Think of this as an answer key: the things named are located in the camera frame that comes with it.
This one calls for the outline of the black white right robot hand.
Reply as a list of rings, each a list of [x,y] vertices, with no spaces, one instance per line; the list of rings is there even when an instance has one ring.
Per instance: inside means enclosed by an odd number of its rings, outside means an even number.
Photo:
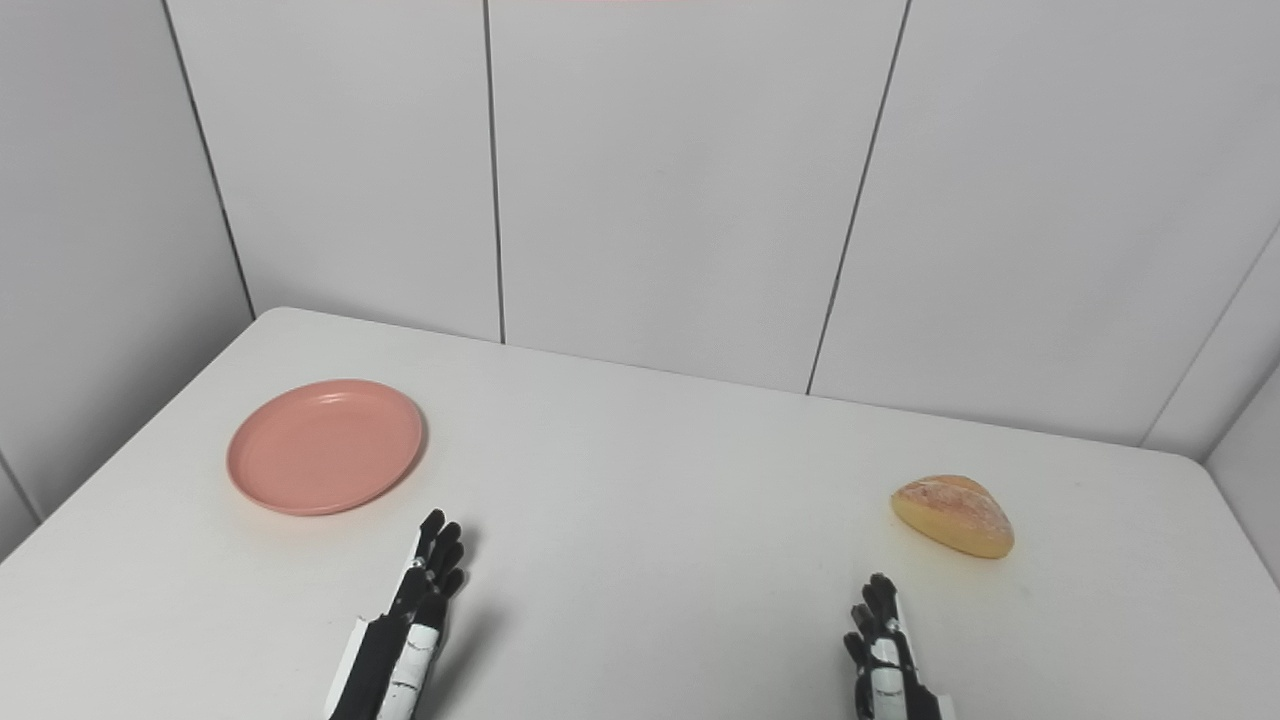
[[[861,587],[861,601],[850,609],[855,630],[844,635],[852,660],[858,719],[955,719],[946,694],[923,682],[897,587],[882,573]]]

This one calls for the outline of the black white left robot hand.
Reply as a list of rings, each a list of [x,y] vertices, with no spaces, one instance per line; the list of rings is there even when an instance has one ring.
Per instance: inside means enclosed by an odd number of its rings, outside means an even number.
[[[445,638],[453,598],[467,580],[462,527],[431,510],[384,612],[352,630],[324,719],[413,719]]]

